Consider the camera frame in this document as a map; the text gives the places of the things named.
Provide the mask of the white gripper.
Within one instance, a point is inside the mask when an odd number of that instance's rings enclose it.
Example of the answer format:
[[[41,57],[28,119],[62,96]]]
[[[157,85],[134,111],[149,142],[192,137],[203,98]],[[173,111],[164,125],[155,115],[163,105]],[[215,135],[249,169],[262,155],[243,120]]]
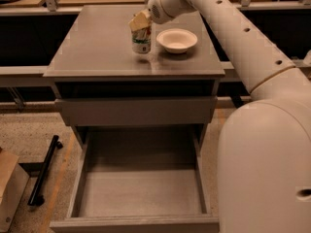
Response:
[[[148,9],[134,16],[128,23],[132,32],[147,28],[150,20],[163,24],[178,17],[181,13],[180,0],[149,0]]]

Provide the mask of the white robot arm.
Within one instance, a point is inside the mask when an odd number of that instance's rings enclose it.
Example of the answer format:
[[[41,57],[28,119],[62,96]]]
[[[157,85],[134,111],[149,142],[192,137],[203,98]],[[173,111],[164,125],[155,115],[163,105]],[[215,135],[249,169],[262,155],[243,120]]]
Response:
[[[311,233],[311,83],[228,0],[149,0],[158,24],[199,11],[250,103],[218,144],[220,233]]]

